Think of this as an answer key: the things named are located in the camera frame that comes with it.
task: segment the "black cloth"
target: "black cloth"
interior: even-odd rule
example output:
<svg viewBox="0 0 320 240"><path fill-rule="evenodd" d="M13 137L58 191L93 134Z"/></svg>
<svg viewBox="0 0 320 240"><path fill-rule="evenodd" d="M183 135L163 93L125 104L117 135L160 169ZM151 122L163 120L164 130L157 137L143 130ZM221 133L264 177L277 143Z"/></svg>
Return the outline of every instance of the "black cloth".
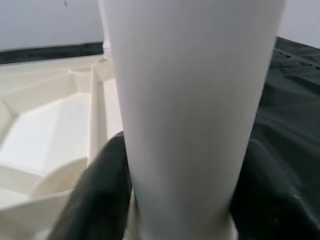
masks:
<svg viewBox="0 0 320 240"><path fill-rule="evenodd" d="M132 184L123 132L81 176L49 240L122 240Z"/></svg>
<svg viewBox="0 0 320 240"><path fill-rule="evenodd" d="M320 70L305 55L320 60L281 39L273 53L230 208L240 240L320 239Z"/></svg>

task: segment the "white cylinder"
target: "white cylinder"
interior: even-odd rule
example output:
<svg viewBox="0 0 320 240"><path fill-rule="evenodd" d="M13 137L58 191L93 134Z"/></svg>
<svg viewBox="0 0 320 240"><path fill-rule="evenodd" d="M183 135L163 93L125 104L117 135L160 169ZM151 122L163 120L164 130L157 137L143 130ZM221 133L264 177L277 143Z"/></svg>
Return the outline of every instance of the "white cylinder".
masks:
<svg viewBox="0 0 320 240"><path fill-rule="evenodd" d="M137 238L232 239L228 206L284 0L104 2Z"/></svg>

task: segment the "cream plastic tray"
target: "cream plastic tray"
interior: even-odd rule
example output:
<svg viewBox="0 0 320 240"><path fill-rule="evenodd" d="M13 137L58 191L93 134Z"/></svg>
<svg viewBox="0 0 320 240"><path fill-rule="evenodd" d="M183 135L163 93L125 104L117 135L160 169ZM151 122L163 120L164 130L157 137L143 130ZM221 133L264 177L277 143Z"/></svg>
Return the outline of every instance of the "cream plastic tray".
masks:
<svg viewBox="0 0 320 240"><path fill-rule="evenodd" d="M83 171L123 129L113 63L1 66L0 113L0 239L45 239Z"/></svg>

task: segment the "plastic container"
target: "plastic container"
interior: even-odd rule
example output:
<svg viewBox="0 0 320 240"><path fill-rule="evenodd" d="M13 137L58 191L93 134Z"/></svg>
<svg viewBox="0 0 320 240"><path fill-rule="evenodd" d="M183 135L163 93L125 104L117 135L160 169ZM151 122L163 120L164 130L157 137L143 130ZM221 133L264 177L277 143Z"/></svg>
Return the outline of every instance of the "plastic container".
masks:
<svg viewBox="0 0 320 240"><path fill-rule="evenodd" d="M69 192L123 130L113 62L0 67L0 238L45 240Z"/></svg>

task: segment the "white backdrop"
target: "white backdrop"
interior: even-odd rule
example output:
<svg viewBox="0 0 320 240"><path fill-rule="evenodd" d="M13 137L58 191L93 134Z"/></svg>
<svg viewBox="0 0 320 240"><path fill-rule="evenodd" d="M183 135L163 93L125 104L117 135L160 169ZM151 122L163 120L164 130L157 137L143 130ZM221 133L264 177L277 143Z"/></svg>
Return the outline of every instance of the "white backdrop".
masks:
<svg viewBox="0 0 320 240"><path fill-rule="evenodd" d="M320 0L287 0L278 35L320 48ZM97 0L1 0L0 51L103 40Z"/></svg>

